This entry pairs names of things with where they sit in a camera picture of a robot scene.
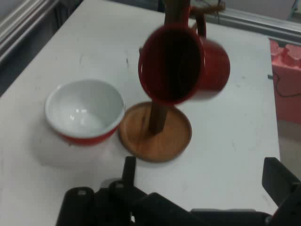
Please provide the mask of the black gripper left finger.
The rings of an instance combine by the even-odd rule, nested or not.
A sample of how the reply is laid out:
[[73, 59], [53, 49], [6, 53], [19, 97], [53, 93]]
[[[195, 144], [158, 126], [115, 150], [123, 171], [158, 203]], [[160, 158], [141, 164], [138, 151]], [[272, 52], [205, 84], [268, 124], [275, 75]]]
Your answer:
[[128, 156], [121, 179], [97, 192], [89, 187], [68, 190], [56, 222], [57, 226], [132, 226], [133, 205], [146, 193], [134, 186], [136, 158]]

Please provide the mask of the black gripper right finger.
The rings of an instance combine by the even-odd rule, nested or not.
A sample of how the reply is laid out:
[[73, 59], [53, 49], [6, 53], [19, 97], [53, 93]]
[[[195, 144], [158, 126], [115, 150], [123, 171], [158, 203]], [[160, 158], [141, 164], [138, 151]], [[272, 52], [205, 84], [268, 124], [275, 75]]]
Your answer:
[[277, 205], [269, 226], [301, 224], [301, 181], [277, 158], [264, 159], [262, 186]]

